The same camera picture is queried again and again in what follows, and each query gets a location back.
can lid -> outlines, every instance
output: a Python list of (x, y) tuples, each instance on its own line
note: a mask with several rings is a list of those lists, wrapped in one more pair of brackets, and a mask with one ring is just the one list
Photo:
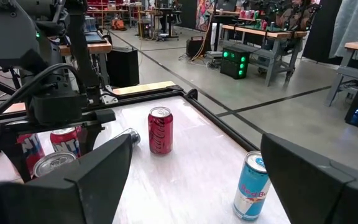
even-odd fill
[(260, 152), (248, 152), (246, 155), (246, 163), (254, 170), (266, 173), (265, 163)]
[(24, 124), (24, 123), (28, 123), (28, 121), (13, 121), (13, 122), (8, 123), (7, 125), (10, 125), (10, 124)]
[(73, 131), (75, 131), (75, 128), (63, 128), (63, 129), (59, 129), (59, 130), (54, 130), (54, 131), (52, 131), (52, 133), (57, 134), (57, 135), (64, 135), (64, 134), (68, 134)]
[(76, 157), (72, 152), (54, 152), (46, 155), (34, 165), (34, 175), (41, 177), (64, 164), (73, 162), (75, 159)]
[(150, 111), (150, 114), (156, 118), (165, 118), (171, 114), (171, 111), (166, 107), (159, 106), (159, 107), (153, 108)]

poster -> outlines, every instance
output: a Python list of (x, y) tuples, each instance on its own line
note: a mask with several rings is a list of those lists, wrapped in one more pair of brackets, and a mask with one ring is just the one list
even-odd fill
[(207, 9), (212, 9), (215, 0), (197, 0), (196, 12), (196, 29), (206, 31), (208, 28), (208, 12)]

red bull can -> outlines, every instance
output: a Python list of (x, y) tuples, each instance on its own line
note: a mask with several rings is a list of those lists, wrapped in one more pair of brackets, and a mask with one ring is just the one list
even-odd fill
[(243, 220), (256, 220), (264, 205), (270, 184), (261, 153), (248, 152), (234, 197), (234, 213)]

computer monitor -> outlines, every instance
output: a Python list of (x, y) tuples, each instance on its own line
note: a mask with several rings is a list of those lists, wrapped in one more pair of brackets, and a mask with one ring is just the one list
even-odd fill
[(219, 11), (223, 9), (223, 11), (234, 12), (236, 10), (236, 4), (237, 0), (218, 0), (216, 10)]

grey floor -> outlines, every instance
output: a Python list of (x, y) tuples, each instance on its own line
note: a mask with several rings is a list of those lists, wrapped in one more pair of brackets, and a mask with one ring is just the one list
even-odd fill
[(358, 128), (344, 122), (349, 101), (341, 93), (332, 107), (323, 105), (336, 75), (334, 69), (298, 59), (287, 85), (283, 74), (266, 87), (253, 65), (247, 78), (234, 80), (200, 60), (196, 64), (179, 61), (186, 40), (203, 34), (178, 31), (182, 32), (179, 40), (166, 42), (140, 41), (133, 29), (114, 31), (112, 41), (113, 46), (139, 50), (140, 84), (173, 81), (185, 90), (198, 89), (205, 107), (257, 147), (262, 133), (273, 133), (358, 169)]

